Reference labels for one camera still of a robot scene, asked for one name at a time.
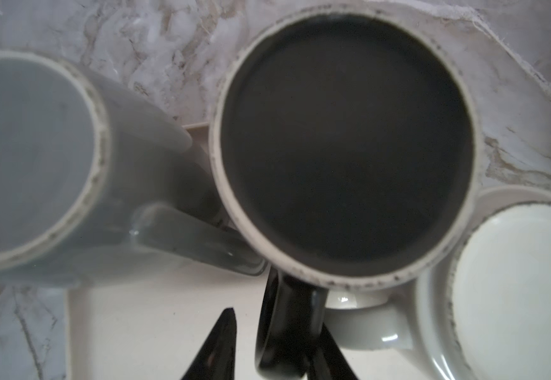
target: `black pointed object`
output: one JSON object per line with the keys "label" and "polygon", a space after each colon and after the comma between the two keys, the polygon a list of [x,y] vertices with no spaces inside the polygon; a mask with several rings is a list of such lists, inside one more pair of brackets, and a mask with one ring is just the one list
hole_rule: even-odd
{"label": "black pointed object", "polygon": [[317,349],[310,359],[307,379],[358,380],[326,325],[322,325]]}
{"label": "black pointed object", "polygon": [[234,380],[237,321],[233,308],[222,311],[181,380]]}

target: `white mug handle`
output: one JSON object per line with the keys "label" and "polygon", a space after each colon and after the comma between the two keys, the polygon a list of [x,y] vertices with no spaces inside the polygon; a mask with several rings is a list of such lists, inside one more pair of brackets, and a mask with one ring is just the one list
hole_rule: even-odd
{"label": "white mug handle", "polygon": [[370,308],[326,309],[324,323],[342,348],[383,350],[413,348],[404,300],[393,295]]}

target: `marble countertop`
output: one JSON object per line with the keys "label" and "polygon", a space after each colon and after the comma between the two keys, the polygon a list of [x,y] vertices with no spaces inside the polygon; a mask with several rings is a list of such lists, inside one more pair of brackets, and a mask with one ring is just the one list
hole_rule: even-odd
{"label": "marble countertop", "polygon": [[[59,54],[177,122],[209,119],[262,28],[321,0],[0,0],[0,48]],[[484,186],[551,191],[551,0],[347,1],[429,31],[462,67],[485,137]],[[63,292],[0,285],[0,379],[66,378]]]}

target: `black mug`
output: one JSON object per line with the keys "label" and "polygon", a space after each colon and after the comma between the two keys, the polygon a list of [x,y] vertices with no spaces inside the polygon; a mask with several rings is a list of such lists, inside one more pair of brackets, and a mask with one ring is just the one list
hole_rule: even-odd
{"label": "black mug", "polygon": [[384,11],[332,5],[266,28],[226,74],[210,130],[217,188],[278,268],[256,366],[302,377],[328,289],[415,278],[459,239],[481,178],[462,72]]}

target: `ceramic mug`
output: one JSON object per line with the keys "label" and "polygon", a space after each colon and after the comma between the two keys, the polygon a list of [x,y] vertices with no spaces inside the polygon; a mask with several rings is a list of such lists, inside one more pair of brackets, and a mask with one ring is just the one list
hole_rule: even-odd
{"label": "ceramic mug", "polygon": [[384,11],[304,10],[242,50],[209,146],[233,222],[277,267],[257,337],[264,376],[305,374],[328,289],[399,285],[450,251],[478,194],[481,140],[461,71]]}
{"label": "ceramic mug", "polygon": [[172,118],[62,58],[0,51],[0,281],[95,285],[183,257],[258,275],[224,216]]}
{"label": "ceramic mug", "polygon": [[396,348],[433,379],[551,379],[551,193],[483,190],[455,252],[395,294],[327,310],[335,341]]}

